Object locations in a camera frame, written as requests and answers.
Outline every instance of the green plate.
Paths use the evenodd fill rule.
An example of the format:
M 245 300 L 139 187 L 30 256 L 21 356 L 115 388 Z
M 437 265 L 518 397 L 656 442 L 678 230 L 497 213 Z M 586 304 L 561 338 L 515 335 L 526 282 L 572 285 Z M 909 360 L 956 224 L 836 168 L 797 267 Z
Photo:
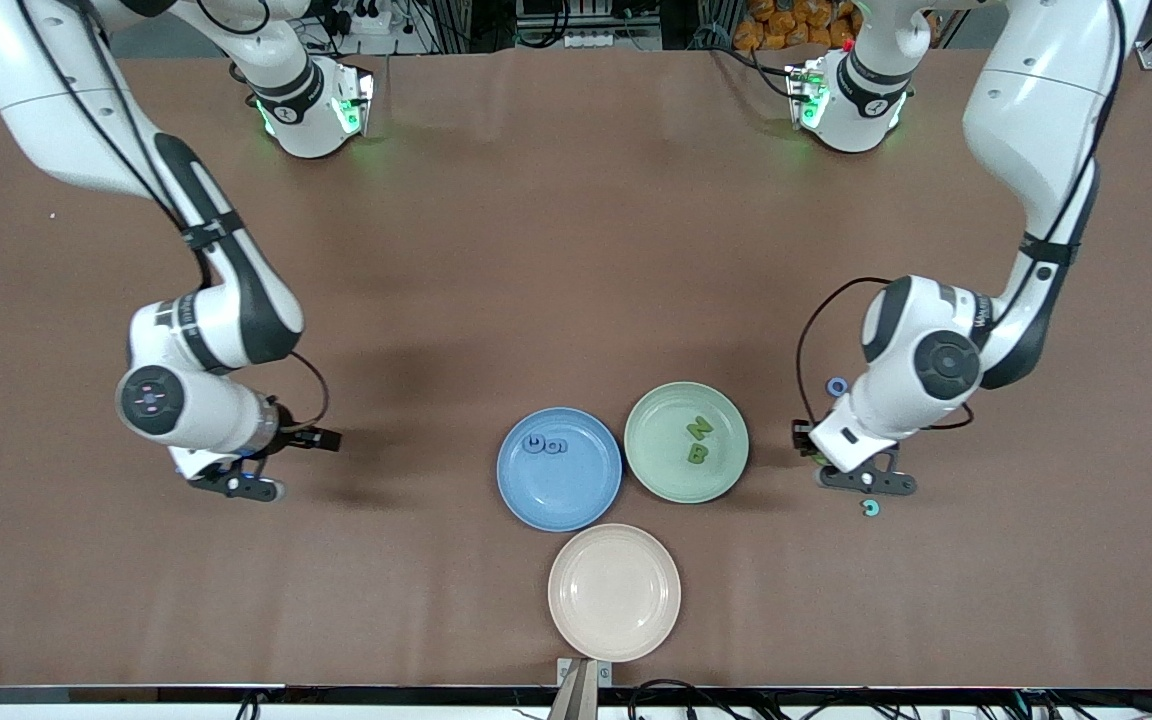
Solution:
M 626 424 L 626 458 L 635 477 L 675 502 L 707 502 L 740 479 L 749 430 L 723 393 L 669 382 L 646 393 Z

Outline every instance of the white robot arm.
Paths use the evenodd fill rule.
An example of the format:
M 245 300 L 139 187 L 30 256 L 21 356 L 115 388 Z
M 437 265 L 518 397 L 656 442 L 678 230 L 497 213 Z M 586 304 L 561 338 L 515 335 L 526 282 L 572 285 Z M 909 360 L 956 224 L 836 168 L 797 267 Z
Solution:
M 0 113 L 38 168 L 92 190 L 147 197 L 177 226 L 204 283 L 132 316 L 115 406 L 132 432 L 168 446 L 192 486 L 273 501 L 282 488 L 259 470 L 247 473 L 243 461 L 264 467 L 285 446 L 336 450 L 339 435 L 297 424 L 273 397 L 227 377 L 291 355 L 305 320 L 202 160 L 142 113 L 109 55 L 106 28 L 168 5 L 0 0 Z M 296 60 L 294 51 L 276 53 Z
M 841 150 L 877 145 L 895 126 L 910 74 L 927 48 L 918 10 L 941 5 L 876 0 L 852 53 L 832 51 L 836 56 L 826 69 L 814 69 L 820 90 L 796 108 L 804 127 Z M 1096 143 L 1147 3 L 1008 5 L 1009 22 L 963 127 L 975 159 L 1025 211 L 1009 281 L 996 297 L 910 275 L 878 293 L 861 325 L 867 372 L 810 429 L 809 442 L 799 442 L 831 462 L 823 473 L 869 470 L 873 456 L 963 406 L 978 387 L 1025 377 L 1043 351 L 1052 306 L 1096 199 Z M 877 26 L 878 20 L 890 26 Z M 867 41 L 872 36 L 878 40 Z

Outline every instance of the table surface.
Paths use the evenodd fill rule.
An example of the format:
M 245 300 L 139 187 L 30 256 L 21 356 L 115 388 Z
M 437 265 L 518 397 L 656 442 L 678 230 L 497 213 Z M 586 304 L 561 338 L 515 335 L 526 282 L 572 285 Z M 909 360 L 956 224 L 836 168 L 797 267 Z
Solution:
M 904 123 L 841 156 L 700 53 L 357 59 L 372 132 L 305 161 L 223 61 L 128 63 L 308 318 L 339 455 L 275 456 L 283 502 L 189 488 L 114 415 L 132 310 L 188 290 L 151 204 L 65 185 L 0 123 L 0 683 L 550 683 L 550 562 L 495 487 L 515 420 L 617 434 L 660 382 L 722 389 L 749 469 L 702 506 L 626 477 L 605 521 L 666 544 L 673 635 L 617 682 L 1152 684 L 1152 74 L 1129 69 L 1043 364 L 905 444 L 914 497 L 818 488 L 790 447 L 801 324 L 863 274 L 1001 290 L 1018 203 L 960 118 L 984 55 L 927 55 Z M 863 369 L 851 291 L 806 350 Z M 302 414 L 294 363 L 242 370 Z

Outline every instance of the pile of orange objects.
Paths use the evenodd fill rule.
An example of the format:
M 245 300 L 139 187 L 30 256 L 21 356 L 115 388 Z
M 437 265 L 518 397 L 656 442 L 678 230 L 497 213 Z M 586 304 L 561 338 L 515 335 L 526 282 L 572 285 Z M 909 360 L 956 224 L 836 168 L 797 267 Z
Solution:
M 851 0 L 746 0 L 749 17 L 732 36 L 735 50 L 781 50 L 812 41 L 842 47 L 859 35 L 865 20 Z M 937 41 L 937 16 L 924 14 Z

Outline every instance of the plate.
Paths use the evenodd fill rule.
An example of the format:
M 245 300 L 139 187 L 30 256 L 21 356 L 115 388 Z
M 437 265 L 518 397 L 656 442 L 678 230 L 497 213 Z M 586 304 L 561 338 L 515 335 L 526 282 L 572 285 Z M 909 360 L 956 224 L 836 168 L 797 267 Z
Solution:
M 699 382 L 664 384 L 630 411 L 626 458 L 659 497 L 707 502 L 745 471 L 749 430 L 723 393 Z
M 654 537 L 598 525 L 573 537 L 550 569 L 550 614 L 583 655 L 628 662 L 652 652 L 679 620 L 679 568 Z
M 598 520 L 616 500 L 622 473 L 612 430 L 573 407 L 550 407 L 518 420 L 497 456 L 497 486 L 509 510 L 552 533 Z

